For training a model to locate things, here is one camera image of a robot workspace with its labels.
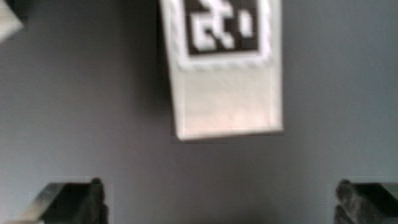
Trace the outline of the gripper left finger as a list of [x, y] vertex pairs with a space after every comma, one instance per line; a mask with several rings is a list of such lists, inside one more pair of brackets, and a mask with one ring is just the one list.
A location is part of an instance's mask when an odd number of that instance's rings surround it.
[[11, 224], [110, 224], [101, 179], [50, 183]]

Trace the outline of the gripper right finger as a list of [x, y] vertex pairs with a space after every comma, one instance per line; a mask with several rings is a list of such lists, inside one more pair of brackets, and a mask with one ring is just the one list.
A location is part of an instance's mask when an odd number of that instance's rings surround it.
[[398, 182], [352, 182], [336, 187], [332, 224], [398, 224]]

